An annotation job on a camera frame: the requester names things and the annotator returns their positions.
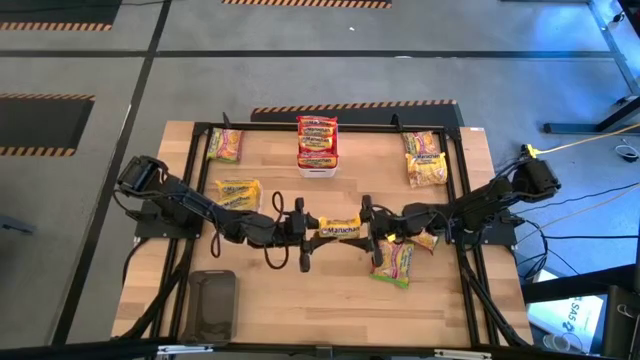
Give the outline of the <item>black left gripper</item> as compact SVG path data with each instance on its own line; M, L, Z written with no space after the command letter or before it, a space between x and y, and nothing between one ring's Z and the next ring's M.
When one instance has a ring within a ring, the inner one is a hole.
M318 228L319 220L305 210L303 197L295 199L295 212L283 212L277 220L273 234L274 246L294 246L299 244L299 222L306 228ZM307 273L311 268L311 255L326 244L339 242L337 237L321 237L314 232L310 238L303 237L299 244L299 268L302 273Z

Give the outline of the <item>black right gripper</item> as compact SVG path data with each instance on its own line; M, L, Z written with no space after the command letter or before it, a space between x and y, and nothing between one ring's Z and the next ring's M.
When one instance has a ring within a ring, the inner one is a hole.
M395 235L399 238L408 238L418 235L425 227L425 210L410 208L398 215L391 210L383 210L374 205L370 195L363 195L361 200L360 221L362 224L377 225L382 221L382 233ZM371 238L350 239L349 244L367 253L372 254L372 263L375 268L383 265L384 258L378 245L378 241Z

